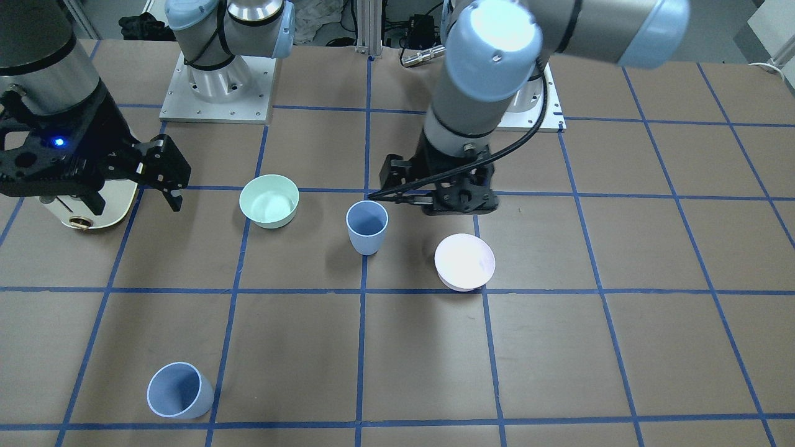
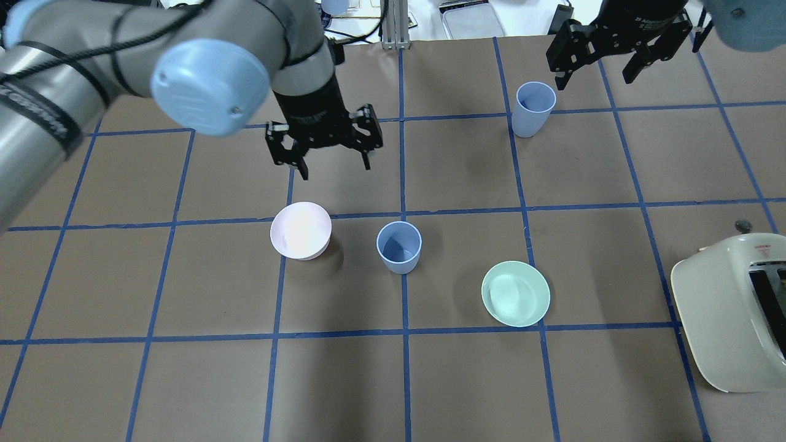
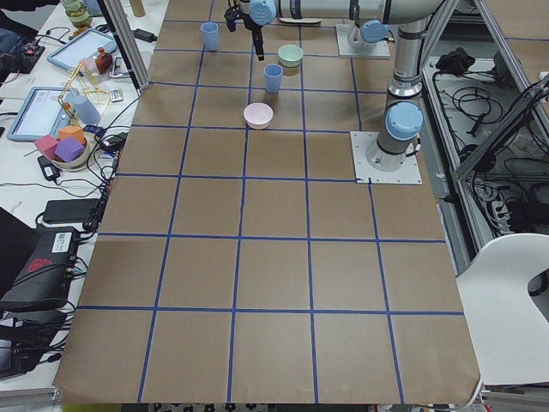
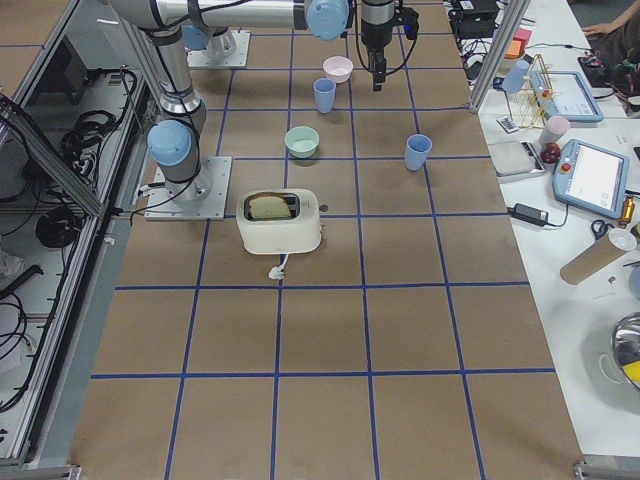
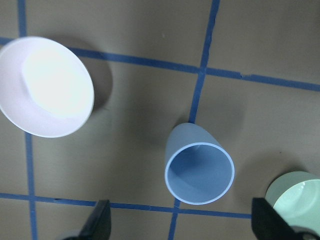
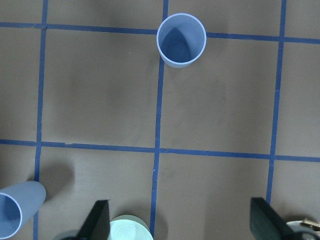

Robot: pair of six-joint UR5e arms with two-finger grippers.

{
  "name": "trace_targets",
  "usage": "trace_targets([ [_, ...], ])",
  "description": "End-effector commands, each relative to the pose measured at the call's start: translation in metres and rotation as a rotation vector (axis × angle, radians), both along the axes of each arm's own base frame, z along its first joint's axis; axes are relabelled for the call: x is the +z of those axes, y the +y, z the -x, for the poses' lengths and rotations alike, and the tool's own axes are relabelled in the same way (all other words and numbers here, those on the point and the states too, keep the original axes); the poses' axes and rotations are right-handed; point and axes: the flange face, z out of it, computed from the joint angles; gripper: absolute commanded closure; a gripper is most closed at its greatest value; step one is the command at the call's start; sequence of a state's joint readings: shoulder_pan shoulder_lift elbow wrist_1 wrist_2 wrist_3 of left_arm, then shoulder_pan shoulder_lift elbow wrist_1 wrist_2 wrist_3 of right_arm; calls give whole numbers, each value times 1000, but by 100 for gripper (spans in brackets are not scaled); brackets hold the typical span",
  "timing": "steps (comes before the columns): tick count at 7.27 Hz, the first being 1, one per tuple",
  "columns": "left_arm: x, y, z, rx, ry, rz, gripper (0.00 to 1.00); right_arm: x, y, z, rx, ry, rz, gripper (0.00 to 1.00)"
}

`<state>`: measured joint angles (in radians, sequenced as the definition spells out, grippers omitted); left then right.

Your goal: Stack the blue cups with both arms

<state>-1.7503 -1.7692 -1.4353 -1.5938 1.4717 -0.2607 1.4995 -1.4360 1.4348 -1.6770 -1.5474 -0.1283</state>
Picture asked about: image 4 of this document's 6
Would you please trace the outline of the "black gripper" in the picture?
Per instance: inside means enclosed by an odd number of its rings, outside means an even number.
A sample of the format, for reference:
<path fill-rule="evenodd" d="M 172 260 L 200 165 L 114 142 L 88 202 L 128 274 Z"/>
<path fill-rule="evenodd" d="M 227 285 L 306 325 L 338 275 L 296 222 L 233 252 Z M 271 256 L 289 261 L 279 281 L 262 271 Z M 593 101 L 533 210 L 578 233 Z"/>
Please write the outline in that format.
<path fill-rule="evenodd" d="M 391 42 L 393 30 L 402 27 L 413 41 L 419 31 L 419 14 L 402 1 L 364 0 L 360 2 L 361 40 L 368 49 L 368 69 L 372 75 L 372 90 L 382 90 L 386 80 L 387 62 L 384 49 Z"/>

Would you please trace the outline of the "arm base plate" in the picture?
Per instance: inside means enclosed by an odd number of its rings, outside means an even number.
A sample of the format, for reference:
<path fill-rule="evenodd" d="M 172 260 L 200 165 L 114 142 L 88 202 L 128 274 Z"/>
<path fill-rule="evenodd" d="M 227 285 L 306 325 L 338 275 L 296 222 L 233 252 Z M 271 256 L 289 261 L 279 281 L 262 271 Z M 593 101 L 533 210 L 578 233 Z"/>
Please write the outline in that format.
<path fill-rule="evenodd" d="M 232 158 L 207 156 L 201 158 L 199 176 L 181 193 L 181 189 L 169 183 L 152 189 L 149 195 L 151 207 L 144 211 L 149 221 L 222 220 L 226 210 Z"/>
<path fill-rule="evenodd" d="M 247 64 L 251 37 L 248 30 L 226 30 L 213 35 L 207 44 L 204 34 L 197 29 L 185 27 L 183 36 L 191 69 L 244 68 Z"/>

